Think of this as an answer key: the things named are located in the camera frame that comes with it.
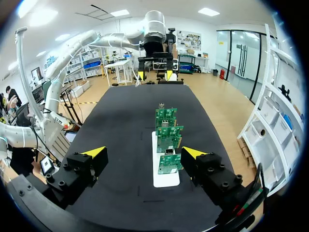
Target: glass door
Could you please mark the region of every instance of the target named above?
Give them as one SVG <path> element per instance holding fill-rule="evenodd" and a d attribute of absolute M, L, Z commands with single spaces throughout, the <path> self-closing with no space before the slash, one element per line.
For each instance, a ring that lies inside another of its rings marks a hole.
<path fill-rule="evenodd" d="M 248 99 L 251 96 L 260 57 L 260 35 L 232 31 L 232 54 L 228 82 Z"/>
<path fill-rule="evenodd" d="M 230 59 L 230 31 L 217 31 L 217 54 L 216 54 L 216 65 L 215 69 L 218 70 L 218 76 L 220 70 L 225 71 L 225 77 L 227 74 L 228 61 Z"/>

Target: workbench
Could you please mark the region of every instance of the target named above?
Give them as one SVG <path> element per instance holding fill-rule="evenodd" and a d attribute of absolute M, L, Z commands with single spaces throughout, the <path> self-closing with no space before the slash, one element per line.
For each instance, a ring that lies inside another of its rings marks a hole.
<path fill-rule="evenodd" d="M 68 154 L 106 146 L 109 163 L 92 188 L 67 211 L 94 223 L 132 230 L 203 231 L 221 212 L 185 170 L 175 187 L 153 186 L 152 135 L 159 103 L 177 108 L 184 126 L 181 146 L 222 156 L 232 169 L 220 137 L 188 86 L 113 87 L 103 95 L 72 142 Z"/>

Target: ceiling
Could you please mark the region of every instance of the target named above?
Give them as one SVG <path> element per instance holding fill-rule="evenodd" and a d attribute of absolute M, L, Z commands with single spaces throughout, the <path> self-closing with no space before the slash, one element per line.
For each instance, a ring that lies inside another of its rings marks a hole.
<path fill-rule="evenodd" d="M 39 0 L 36 6 L 22 19 L 15 17 L 6 37 L 1 41 L 0 50 L 0 79 L 8 72 L 8 66 L 16 60 L 16 48 L 14 44 L 14 31 L 17 28 L 27 26 L 28 31 L 24 38 L 24 59 L 29 64 L 38 60 L 36 55 L 41 51 L 50 51 L 62 42 L 56 42 L 55 38 L 61 34 L 74 36 L 80 32 L 89 30 L 104 22 L 115 20 L 110 18 L 104 21 L 90 18 L 80 14 L 93 11 L 93 4 L 107 12 L 127 9 L 130 15 L 123 17 L 144 16 L 149 10 L 159 10 L 165 16 L 184 17 L 200 20 L 214 25 L 249 23 L 264 25 L 268 23 L 274 27 L 270 12 L 257 0 Z M 198 10 L 208 7 L 220 14 L 209 17 L 199 14 Z M 49 8 L 58 11 L 58 15 L 47 25 L 30 27 L 31 14 L 40 9 Z"/>

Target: ceiling light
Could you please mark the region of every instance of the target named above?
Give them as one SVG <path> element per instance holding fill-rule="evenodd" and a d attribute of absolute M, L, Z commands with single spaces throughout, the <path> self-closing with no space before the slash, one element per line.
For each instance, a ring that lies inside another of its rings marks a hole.
<path fill-rule="evenodd" d="M 250 32 L 245 32 L 247 36 L 254 38 L 254 39 L 258 39 L 259 37 L 257 37 L 255 34 L 250 33 Z"/>
<path fill-rule="evenodd" d="M 129 15 L 129 11 L 127 10 L 121 10 L 121 11 L 115 11 L 115 12 L 111 12 L 111 15 L 118 17 L 118 16 L 123 16 L 123 15 Z"/>
<path fill-rule="evenodd" d="M 39 54 L 37 54 L 37 57 L 39 57 L 39 56 L 45 54 L 45 52 L 46 52 L 46 51 L 40 52 Z"/>
<path fill-rule="evenodd" d="M 213 10 L 206 8 L 206 7 L 199 10 L 198 12 L 201 13 L 201 14 L 204 14 L 204 15 L 208 15 L 208 16 L 215 16 L 215 15 L 220 14 L 219 12 L 213 11 Z"/>
<path fill-rule="evenodd" d="M 34 7 L 37 1 L 38 0 L 23 0 L 17 10 L 19 18 L 24 17 Z"/>
<path fill-rule="evenodd" d="M 33 13 L 30 20 L 30 26 L 37 27 L 47 24 L 50 21 L 52 21 L 57 14 L 58 12 L 54 10 L 48 10 L 48 9 L 39 10 Z"/>
<path fill-rule="evenodd" d="M 12 64 L 9 65 L 9 71 L 12 70 L 17 66 L 17 61 L 13 62 Z"/>
<path fill-rule="evenodd" d="M 65 40 L 66 38 L 68 38 L 70 36 L 70 34 L 63 34 L 63 35 L 60 35 L 58 36 L 55 41 L 62 41 L 62 40 Z"/>

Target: trash can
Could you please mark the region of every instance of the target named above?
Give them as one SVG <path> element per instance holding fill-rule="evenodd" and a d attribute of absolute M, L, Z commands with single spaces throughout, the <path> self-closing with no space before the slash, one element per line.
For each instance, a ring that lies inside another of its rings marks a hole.
<path fill-rule="evenodd" d="M 214 70 L 212 71 L 212 75 L 213 75 L 213 76 L 218 76 L 218 70 L 214 69 Z"/>

